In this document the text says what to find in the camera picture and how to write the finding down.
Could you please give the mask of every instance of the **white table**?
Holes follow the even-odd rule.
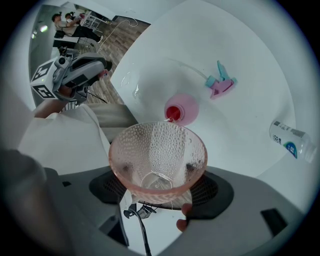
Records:
[[[218,78],[217,60],[238,84],[210,100],[203,75],[185,65]],[[174,94],[194,95],[200,113],[187,128],[204,141],[208,165],[239,174],[256,177],[286,154],[269,138],[274,119],[296,126],[291,93],[272,53],[241,21],[203,1],[183,2],[147,28],[111,82],[139,123],[163,121]]]

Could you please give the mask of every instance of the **pink spray trigger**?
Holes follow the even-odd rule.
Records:
[[[230,91],[234,87],[234,82],[231,79],[224,80],[224,81],[215,81],[213,85],[210,87],[212,89],[211,99],[214,100],[227,92]]]

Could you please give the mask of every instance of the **pink glass bowl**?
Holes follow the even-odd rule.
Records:
[[[181,196],[203,175],[203,141],[171,122],[133,125],[112,142],[109,162],[120,182],[141,201],[163,204]]]

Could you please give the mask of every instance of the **bottle label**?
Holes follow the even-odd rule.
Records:
[[[297,159],[298,154],[297,154],[297,148],[296,145],[293,142],[287,142],[283,144],[283,146]]]

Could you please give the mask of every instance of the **white cloth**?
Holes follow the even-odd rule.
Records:
[[[83,104],[46,119],[34,118],[18,149],[63,175],[108,166],[109,148],[96,115]]]

